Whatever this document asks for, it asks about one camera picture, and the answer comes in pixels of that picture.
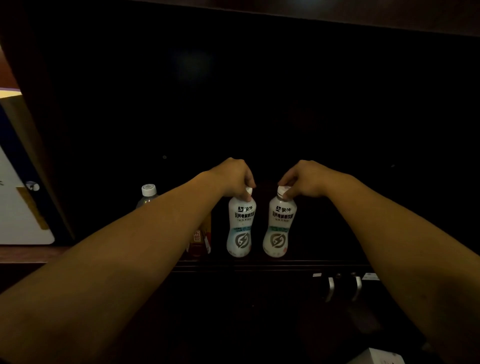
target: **plastic bottle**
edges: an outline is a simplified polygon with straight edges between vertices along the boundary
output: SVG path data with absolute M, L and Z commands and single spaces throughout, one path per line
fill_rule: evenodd
M 288 189 L 288 186 L 279 186 L 276 197 L 269 204 L 268 230 L 263 245 L 265 253 L 273 258 L 280 258 L 287 252 L 288 231 L 297 213 L 297 204 L 293 200 L 282 198 Z
M 143 198 L 140 201 L 138 201 L 136 208 L 142 207 L 146 203 L 148 203 L 148 202 L 152 201 L 154 198 L 158 197 L 158 195 L 156 194 L 155 185 L 151 184 L 151 183 L 150 184 L 144 184 L 142 186 L 142 195 L 143 195 Z
M 246 190 L 252 194 L 251 187 L 246 187 Z M 232 197 L 228 203 L 230 232 L 228 233 L 227 250 L 236 258 L 246 256 L 252 249 L 251 229 L 256 210 L 257 203 L 254 199 L 245 202 Z

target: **person's right arm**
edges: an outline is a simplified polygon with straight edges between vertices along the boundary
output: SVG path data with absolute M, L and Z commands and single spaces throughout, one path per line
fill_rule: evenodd
M 327 196 L 388 291 L 447 363 L 480 363 L 480 256 L 350 175 L 301 160 L 284 198 Z

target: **hand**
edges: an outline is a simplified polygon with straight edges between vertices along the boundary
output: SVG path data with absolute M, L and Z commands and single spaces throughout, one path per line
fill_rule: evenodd
M 243 201 L 251 201 L 252 197 L 245 190 L 246 186 L 255 188 L 252 171 L 243 159 L 228 158 L 210 170 L 221 183 L 223 196 L 236 197 Z
M 290 168 L 278 182 L 279 186 L 292 186 L 283 194 L 283 198 L 291 200 L 302 194 L 309 197 L 327 195 L 327 187 L 333 179 L 342 173 L 331 170 L 313 160 L 301 160 Z

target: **person's left hand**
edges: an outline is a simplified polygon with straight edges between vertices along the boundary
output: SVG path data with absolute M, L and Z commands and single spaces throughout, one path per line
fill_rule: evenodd
M 243 201 L 251 201 L 252 197 L 245 187 L 255 188 L 252 171 L 243 159 L 228 158 L 210 170 L 223 189 L 223 196 L 236 197 Z

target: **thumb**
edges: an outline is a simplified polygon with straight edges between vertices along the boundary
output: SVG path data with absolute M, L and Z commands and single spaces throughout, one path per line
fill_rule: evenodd
M 288 190 L 286 191 L 284 194 L 283 194 L 283 199 L 284 200 L 291 200 L 295 197 L 297 197 L 298 195 L 300 195 L 300 183 L 297 181 L 293 184 L 293 186 Z
M 237 196 L 237 198 L 247 202 L 250 202 L 252 200 L 252 196 L 250 196 L 247 190 L 245 190 L 245 187 L 243 188 L 243 192 L 239 196 Z

